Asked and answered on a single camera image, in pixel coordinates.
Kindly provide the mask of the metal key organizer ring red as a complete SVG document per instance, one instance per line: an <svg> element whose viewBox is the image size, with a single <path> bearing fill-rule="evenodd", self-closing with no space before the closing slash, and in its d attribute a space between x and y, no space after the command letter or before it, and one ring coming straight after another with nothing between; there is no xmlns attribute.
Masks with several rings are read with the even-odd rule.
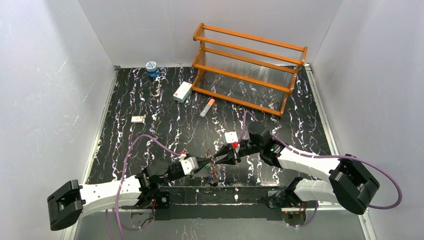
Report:
<svg viewBox="0 0 424 240"><path fill-rule="evenodd" d="M218 177L216 166L215 166L216 158L213 157L209 149L206 151L206 157L210 158L210 162L206 164L206 168L209 169L209 172L210 172L208 184L211 187L217 187L220 184L220 182L219 182L219 177Z"/></svg>

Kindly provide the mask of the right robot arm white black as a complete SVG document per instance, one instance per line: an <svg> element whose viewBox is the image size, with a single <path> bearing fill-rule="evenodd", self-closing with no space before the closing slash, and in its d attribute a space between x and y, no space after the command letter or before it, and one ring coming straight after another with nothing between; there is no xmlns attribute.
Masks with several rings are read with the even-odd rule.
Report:
<svg viewBox="0 0 424 240"><path fill-rule="evenodd" d="M218 158L216 164L235 165L242 157L259 154L270 166L316 178L295 177L283 191L264 197L264 201L282 207L310 201L330 202L362 215L380 188L377 179L351 155L323 156L301 151L278 139L260 122L250 123L247 132L248 139L222 145L214 155Z"/></svg>

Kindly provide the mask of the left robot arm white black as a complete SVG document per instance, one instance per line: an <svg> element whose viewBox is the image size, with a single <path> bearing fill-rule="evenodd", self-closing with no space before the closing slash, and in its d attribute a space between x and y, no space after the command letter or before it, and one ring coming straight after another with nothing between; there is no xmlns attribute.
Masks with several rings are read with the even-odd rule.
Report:
<svg viewBox="0 0 424 240"><path fill-rule="evenodd" d="M182 154L174 163L155 160L142 172L107 183L80 184L69 180L47 197L49 226L59 231L93 213L116 207L138 208L143 202L159 201L160 186L195 174L212 158Z"/></svg>

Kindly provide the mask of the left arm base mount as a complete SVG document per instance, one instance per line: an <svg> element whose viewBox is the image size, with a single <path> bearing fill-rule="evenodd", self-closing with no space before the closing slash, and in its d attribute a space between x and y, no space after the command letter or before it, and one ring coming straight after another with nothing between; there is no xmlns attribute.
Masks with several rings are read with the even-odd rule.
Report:
<svg viewBox="0 0 424 240"><path fill-rule="evenodd" d="M134 205L136 209L168 209L170 207L169 191L151 191L142 193Z"/></svg>

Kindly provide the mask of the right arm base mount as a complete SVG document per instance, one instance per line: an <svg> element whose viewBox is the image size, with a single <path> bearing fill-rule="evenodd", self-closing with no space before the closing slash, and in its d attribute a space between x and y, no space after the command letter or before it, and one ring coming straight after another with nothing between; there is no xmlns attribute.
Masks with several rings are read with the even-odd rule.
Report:
<svg viewBox="0 0 424 240"><path fill-rule="evenodd" d="M264 203L270 209L280 209L283 221L289 226L300 226L306 223L308 203L291 195L286 196L284 190L268 191L257 202Z"/></svg>

